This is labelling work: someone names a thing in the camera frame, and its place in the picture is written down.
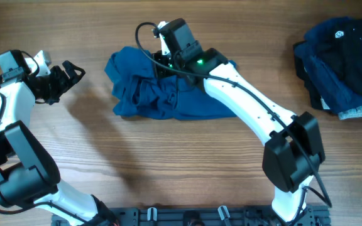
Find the blue polo shirt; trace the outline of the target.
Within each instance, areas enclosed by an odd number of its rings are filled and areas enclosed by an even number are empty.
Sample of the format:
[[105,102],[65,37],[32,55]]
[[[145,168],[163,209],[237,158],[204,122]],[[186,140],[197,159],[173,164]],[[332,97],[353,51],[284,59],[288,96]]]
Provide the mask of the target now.
[[119,102],[117,116],[142,116],[180,121],[235,117],[229,108],[176,75],[156,78],[151,62],[141,50],[130,46],[113,53],[104,69],[113,83],[112,95]]

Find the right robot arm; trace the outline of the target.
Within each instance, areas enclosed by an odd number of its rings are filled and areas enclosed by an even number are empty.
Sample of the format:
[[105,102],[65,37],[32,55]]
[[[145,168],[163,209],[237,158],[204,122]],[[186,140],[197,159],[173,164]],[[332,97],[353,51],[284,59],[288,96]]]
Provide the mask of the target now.
[[225,105],[256,134],[264,146],[263,171],[275,187],[271,209],[282,222],[297,225],[307,209],[309,184],[319,180],[326,158],[315,117],[284,109],[248,83],[219,51],[204,51],[184,19],[162,21],[153,34],[162,48],[153,55],[159,78],[175,73]]

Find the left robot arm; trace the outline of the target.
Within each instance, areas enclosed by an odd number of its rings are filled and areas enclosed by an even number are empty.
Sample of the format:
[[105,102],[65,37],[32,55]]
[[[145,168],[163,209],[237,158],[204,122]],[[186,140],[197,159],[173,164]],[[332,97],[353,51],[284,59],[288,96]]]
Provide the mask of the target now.
[[77,84],[85,70],[66,60],[51,65],[47,52],[0,54],[0,214],[47,210],[69,225],[119,225],[94,195],[61,179],[57,164],[29,130],[36,104],[52,105]]

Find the black folded garment underneath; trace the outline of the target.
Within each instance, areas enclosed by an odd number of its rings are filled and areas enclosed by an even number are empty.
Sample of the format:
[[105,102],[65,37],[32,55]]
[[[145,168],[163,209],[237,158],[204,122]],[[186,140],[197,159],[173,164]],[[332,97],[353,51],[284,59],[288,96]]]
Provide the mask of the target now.
[[307,89],[310,97],[310,104],[313,109],[316,110],[327,110],[324,108],[322,103],[323,98],[317,90],[317,87],[312,82],[312,79],[315,77],[316,73],[319,72],[317,67],[320,66],[318,62],[315,61],[315,58],[311,58],[310,62],[307,62],[307,65],[310,67],[310,70],[305,69],[305,63],[301,58],[294,55],[295,62],[295,71],[296,76],[304,82],[304,87]]

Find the navy blue folded garment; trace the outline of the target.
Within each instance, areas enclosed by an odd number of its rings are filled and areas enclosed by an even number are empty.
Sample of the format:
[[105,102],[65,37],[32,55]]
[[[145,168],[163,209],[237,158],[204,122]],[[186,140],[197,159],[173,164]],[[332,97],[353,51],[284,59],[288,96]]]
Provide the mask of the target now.
[[354,18],[331,18],[314,26],[306,32],[304,40],[296,43],[293,47],[294,55],[302,59],[307,71],[310,70],[307,62],[310,62],[311,58],[315,58],[315,61],[320,64],[317,67],[319,72],[316,73],[312,82],[323,98],[324,108],[335,114],[361,106],[362,95],[353,92],[344,82],[340,81],[330,66],[318,57],[315,48],[318,43],[325,39],[327,31],[332,26],[349,19]]

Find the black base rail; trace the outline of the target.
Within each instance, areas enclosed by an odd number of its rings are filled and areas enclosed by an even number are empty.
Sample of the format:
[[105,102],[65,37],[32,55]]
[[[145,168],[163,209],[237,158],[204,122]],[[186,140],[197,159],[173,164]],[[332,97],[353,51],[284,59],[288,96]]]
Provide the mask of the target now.
[[[111,211],[117,216],[121,225],[172,226],[183,225],[184,213],[188,212],[189,209],[160,209],[151,207],[149,209],[113,208]],[[193,211],[199,213],[200,219],[205,225],[255,226],[287,224],[273,211],[271,206],[264,205],[240,208],[228,208],[226,206],[195,208]],[[294,224],[302,226],[331,226],[329,210],[326,206],[308,204]]]

